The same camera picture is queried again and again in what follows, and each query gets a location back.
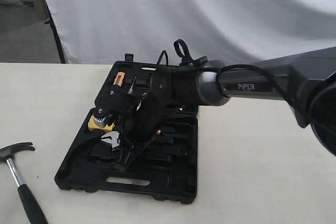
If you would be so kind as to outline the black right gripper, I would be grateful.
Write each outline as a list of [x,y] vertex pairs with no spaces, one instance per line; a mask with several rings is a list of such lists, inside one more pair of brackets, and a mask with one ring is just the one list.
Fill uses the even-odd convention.
[[153,138],[164,122],[177,112],[179,104],[174,100],[174,75],[178,72],[177,69],[156,69],[149,90],[140,96],[128,94],[124,84],[121,87],[114,85],[113,79],[112,85],[97,98],[94,114],[111,113],[114,121],[121,119],[125,142],[120,144],[114,169],[126,171],[155,141]]

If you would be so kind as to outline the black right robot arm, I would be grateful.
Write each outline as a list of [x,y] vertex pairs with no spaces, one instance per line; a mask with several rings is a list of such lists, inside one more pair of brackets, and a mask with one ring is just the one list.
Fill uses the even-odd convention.
[[310,126],[323,147],[335,153],[335,48],[230,66],[193,59],[181,39],[174,48],[180,65],[156,65],[145,94],[125,92],[115,82],[95,103],[97,126],[121,123],[116,169],[127,169],[181,107],[222,106],[234,97],[286,101],[297,124]]

